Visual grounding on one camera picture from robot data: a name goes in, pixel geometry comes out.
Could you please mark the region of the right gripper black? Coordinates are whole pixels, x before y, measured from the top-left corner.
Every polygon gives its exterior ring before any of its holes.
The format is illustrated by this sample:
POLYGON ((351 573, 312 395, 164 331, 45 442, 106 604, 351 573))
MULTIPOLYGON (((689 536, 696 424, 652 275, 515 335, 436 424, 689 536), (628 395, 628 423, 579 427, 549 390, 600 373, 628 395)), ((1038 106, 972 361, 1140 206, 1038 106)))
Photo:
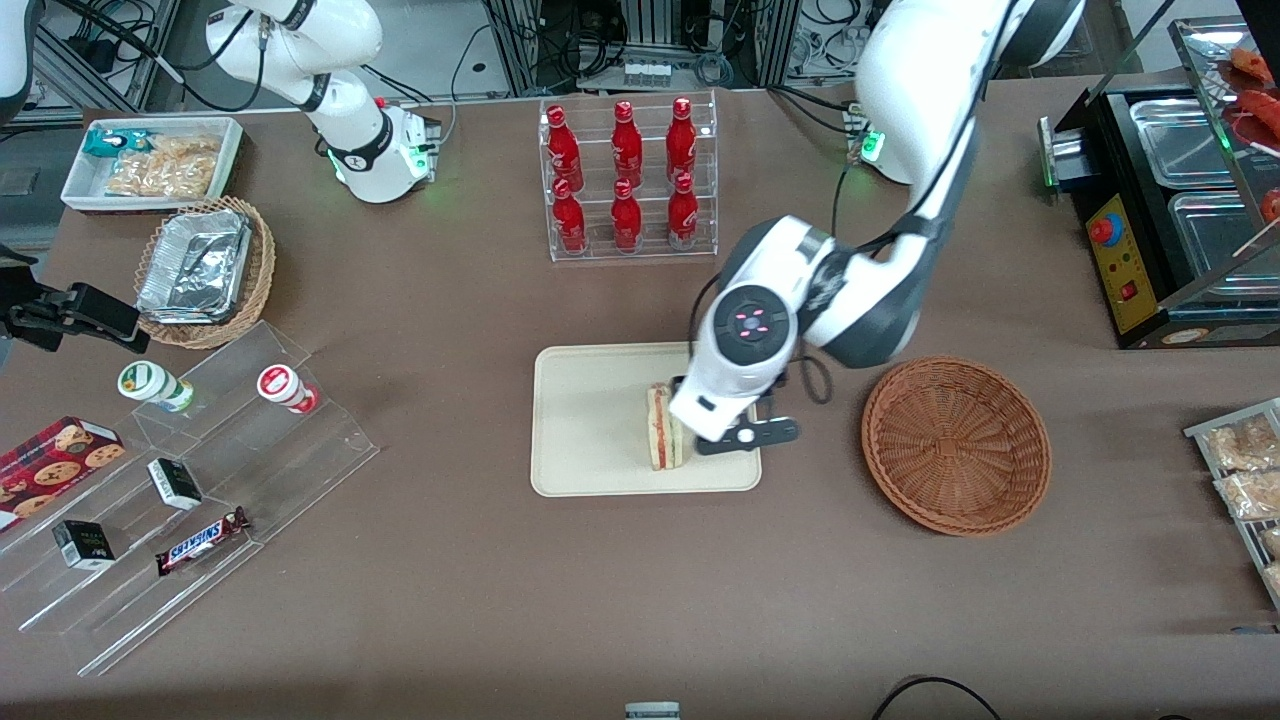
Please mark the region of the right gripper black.
POLYGON ((1 268, 3 338, 56 352, 67 334, 84 334, 142 354, 140 311, 86 283, 64 291, 40 284, 26 264, 1 268))

